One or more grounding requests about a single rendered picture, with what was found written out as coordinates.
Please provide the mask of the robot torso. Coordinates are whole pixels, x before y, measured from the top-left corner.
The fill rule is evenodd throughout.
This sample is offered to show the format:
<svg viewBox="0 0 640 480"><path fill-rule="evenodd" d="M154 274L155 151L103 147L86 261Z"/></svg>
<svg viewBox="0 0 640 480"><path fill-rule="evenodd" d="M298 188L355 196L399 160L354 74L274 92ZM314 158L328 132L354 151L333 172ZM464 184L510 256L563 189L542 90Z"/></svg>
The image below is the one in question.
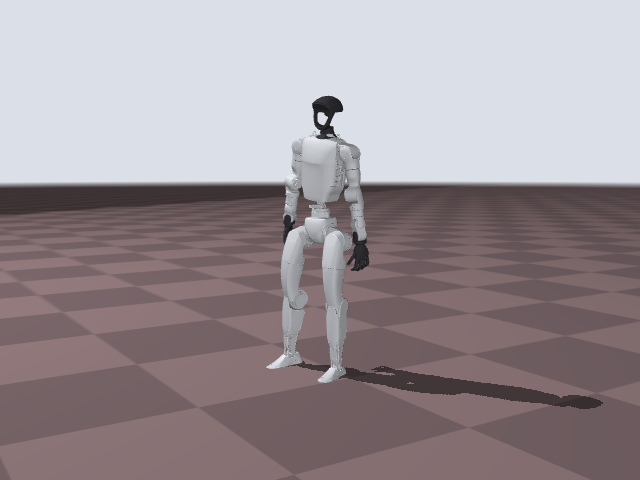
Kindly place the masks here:
<svg viewBox="0 0 640 480"><path fill-rule="evenodd" d="M315 135L314 135L315 132ZM336 217L330 216L325 202L338 201L345 185L344 162L339 158L338 144L347 143L337 135L318 139L316 131L304 139L301 155L301 183L305 199L316 201L309 205L311 217L305 218L305 237L310 242L324 244L329 227L337 228ZM339 136L339 138L338 138Z"/></svg>

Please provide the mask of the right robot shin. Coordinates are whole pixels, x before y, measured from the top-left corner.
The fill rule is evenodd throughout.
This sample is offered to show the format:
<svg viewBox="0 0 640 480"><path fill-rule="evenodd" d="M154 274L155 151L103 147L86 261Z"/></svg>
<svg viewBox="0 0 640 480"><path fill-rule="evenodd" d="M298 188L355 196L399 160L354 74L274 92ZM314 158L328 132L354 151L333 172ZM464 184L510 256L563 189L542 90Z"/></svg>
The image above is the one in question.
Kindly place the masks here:
<svg viewBox="0 0 640 480"><path fill-rule="evenodd" d="M289 300L286 296L284 296L282 308L282 328L284 333L284 355L286 355L287 357L293 357L295 355L296 341L298 333L301 330L304 314L305 311L303 309L295 309L289 306Z"/></svg>

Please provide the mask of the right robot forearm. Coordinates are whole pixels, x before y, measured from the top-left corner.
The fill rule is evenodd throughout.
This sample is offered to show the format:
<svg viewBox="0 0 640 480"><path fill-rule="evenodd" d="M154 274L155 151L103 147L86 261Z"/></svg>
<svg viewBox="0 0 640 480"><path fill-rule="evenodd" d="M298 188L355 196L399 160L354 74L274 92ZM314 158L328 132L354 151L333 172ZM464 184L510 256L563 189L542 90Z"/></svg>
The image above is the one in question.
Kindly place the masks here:
<svg viewBox="0 0 640 480"><path fill-rule="evenodd" d="M292 190L285 185L286 188L286 201L285 201L285 213L283 215L283 219L285 215L289 215L291 217L291 223L296 220L297 215L297 205L298 205L298 197L300 195L299 190Z"/></svg>

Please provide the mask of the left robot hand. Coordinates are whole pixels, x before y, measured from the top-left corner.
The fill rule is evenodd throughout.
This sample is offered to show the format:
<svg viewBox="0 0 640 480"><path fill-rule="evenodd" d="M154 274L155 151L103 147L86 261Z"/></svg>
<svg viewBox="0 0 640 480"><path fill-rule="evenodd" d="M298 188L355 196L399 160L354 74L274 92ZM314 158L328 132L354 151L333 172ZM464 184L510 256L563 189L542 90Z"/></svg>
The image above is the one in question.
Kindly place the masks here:
<svg viewBox="0 0 640 480"><path fill-rule="evenodd" d="M350 260L347 263L347 265L350 265L353 259L355 258L355 265L354 265L354 268L351 269L351 271L359 271L360 269L364 269L369 265L369 257L368 257L369 252L367 247L365 246L366 242L367 242L367 239L363 241L358 241L357 232L353 232L353 243L356 244L356 246L354 248L353 255L351 256ZM358 260L359 260L359 263L358 263Z"/></svg>

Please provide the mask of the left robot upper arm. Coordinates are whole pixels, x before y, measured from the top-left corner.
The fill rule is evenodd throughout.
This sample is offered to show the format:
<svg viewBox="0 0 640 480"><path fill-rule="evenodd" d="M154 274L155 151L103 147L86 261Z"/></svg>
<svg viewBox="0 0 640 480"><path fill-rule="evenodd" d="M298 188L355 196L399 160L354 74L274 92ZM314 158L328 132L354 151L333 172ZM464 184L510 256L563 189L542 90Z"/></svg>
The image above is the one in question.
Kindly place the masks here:
<svg viewBox="0 0 640 480"><path fill-rule="evenodd" d="M356 196L357 188L360 188L360 150L357 146L349 143L338 144L339 158L344 162L348 188L344 189L344 198L347 202L358 202ZM361 189L361 188L360 188Z"/></svg>

